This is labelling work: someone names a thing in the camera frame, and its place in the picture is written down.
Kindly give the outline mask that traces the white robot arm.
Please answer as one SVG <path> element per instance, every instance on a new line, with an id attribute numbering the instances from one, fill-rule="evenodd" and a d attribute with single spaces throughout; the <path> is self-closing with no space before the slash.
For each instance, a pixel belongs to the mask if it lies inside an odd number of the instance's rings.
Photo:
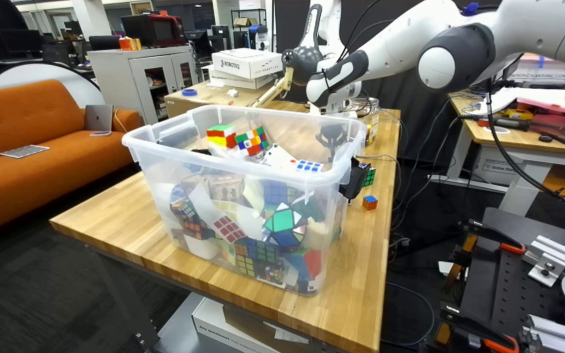
<path id="1" fill-rule="evenodd" d="M 465 15 L 453 0 L 421 0 L 339 62 L 306 82 L 306 97 L 325 105 L 359 80 L 416 70 L 435 91 L 492 78 L 521 52 L 565 62 L 565 0 L 500 0 Z"/>

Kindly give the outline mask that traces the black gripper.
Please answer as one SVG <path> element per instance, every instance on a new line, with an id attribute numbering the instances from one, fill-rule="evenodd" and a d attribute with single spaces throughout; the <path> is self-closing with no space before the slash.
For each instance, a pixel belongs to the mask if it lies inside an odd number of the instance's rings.
<path id="1" fill-rule="evenodd" d="M 335 154 L 337 146 L 345 140 L 345 131 L 341 125 L 321 125 L 315 138 L 329 150 L 329 154 Z"/>

